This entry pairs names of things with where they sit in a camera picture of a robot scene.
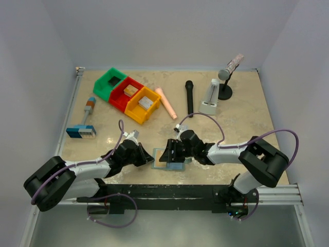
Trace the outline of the sage green card holder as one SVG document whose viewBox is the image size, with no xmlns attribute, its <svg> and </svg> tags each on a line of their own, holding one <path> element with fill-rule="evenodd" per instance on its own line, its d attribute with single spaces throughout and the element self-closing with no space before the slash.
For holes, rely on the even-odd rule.
<svg viewBox="0 0 329 247">
<path fill-rule="evenodd" d="M 160 162 L 159 159 L 163 153 L 164 153 L 164 149 L 160 149 L 160 148 L 153 149 L 154 161 L 151 162 L 152 169 L 165 170 L 165 171 L 184 171 L 185 165 L 192 162 L 191 158 L 186 158 L 183 163 Z"/>
</svg>

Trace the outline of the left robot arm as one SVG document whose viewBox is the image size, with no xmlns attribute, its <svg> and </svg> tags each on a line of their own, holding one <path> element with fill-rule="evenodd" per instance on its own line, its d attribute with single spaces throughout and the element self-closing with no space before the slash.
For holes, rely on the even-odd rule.
<svg viewBox="0 0 329 247">
<path fill-rule="evenodd" d="M 100 202 L 107 194 L 104 178 L 117 175 L 127 165 L 139 167 L 152 161 L 141 143 L 126 139 L 95 160 L 71 162 L 53 156 L 23 187 L 40 211 L 48 211 L 65 199 L 87 197 Z"/>
</svg>

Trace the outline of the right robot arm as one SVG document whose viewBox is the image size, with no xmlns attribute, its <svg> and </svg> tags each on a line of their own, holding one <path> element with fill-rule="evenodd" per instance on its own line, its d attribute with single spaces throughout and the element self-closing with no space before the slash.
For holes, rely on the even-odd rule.
<svg viewBox="0 0 329 247">
<path fill-rule="evenodd" d="M 247 169 L 218 193 L 226 204 L 242 201 L 260 186 L 275 188 L 289 165 L 284 153 L 258 136 L 235 146 L 218 146 L 203 142 L 192 130 L 181 132 L 177 139 L 169 139 L 159 161 L 182 163 L 190 157 L 202 165 L 242 164 Z"/>
</svg>

